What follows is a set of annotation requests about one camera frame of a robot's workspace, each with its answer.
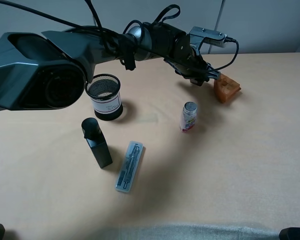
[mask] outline mesh pen holder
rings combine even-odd
[[[85,85],[85,92],[89,95],[98,119],[111,121],[123,112],[120,98],[120,81],[110,74],[99,74],[93,77],[91,83]]]

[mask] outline table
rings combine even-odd
[[[205,55],[214,67],[232,55]],[[228,104],[162,59],[125,71],[124,115],[99,121],[113,164],[100,169],[81,130],[84,93],[50,111],[0,112],[0,223],[20,240],[98,239],[106,226],[231,224],[300,227],[300,53],[240,54],[222,73],[241,84]],[[185,102],[198,121],[179,130]],[[129,141],[144,144],[130,194],[115,191]]]

